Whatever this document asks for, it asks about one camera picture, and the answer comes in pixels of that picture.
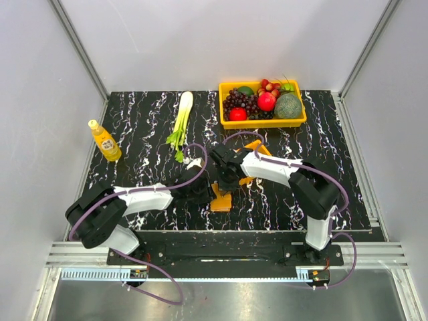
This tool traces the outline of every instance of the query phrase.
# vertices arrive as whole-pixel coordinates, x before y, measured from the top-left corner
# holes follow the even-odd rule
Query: fruit basket
[[[222,82],[219,84],[220,98],[220,123],[224,129],[243,129],[243,128],[277,128],[277,127],[299,127],[306,121],[306,111],[300,94],[299,85],[294,80],[284,80],[293,89],[293,94],[296,95],[302,103],[302,113],[299,117],[293,119],[281,119],[274,117],[273,119],[263,120],[240,120],[229,121],[224,119],[223,101],[229,95],[229,91],[242,86],[250,87],[254,92],[257,92],[261,85],[259,82]]]

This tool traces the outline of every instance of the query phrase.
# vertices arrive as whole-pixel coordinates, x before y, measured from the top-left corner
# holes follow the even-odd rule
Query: white wall
[[[0,47],[0,319],[23,321],[102,101],[46,0],[0,2]]]
[[[110,91],[296,79],[339,90],[388,0],[62,0]]]
[[[348,106],[387,230],[401,241],[428,313],[428,2],[403,1]]]

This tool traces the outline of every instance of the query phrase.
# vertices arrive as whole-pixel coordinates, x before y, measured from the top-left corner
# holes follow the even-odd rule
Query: melon
[[[298,118],[302,113],[302,103],[294,94],[284,94],[276,100],[274,113],[281,119]]]

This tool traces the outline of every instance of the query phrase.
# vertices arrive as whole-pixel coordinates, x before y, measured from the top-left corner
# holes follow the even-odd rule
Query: bottle label
[[[113,147],[114,147],[114,143],[113,143],[113,140],[111,139],[105,140],[104,142],[101,143],[101,148],[104,150],[110,150],[110,149],[113,149]]]

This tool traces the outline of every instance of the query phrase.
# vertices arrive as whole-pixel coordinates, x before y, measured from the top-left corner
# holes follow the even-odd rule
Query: black marble table
[[[85,188],[105,180],[116,186],[151,185],[177,175],[183,166],[165,144],[173,131],[181,92],[113,92],[103,126],[118,141],[123,156],[109,163],[98,149],[94,152]],[[186,143],[198,142],[208,149],[234,130],[219,122],[216,91],[193,92],[194,106],[189,119]],[[274,155],[305,158],[316,155],[329,173],[347,190],[350,205],[338,215],[335,229],[369,230],[370,223],[358,187],[333,98],[326,91],[302,91],[308,121],[299,128],[257,130],[265,136]],[[256,138],[240,137],[230,146],[241,147]],[[202,156],[194,148],[191,156]],[[211,180],[215,167],[207,166]],[[210,206],[178,202],[165,211],[129,215],[123,224],[136,230],[303,230],[306,218],[291,190],[277,183],[255,179],[233,194],[230,213],[214,213]]]

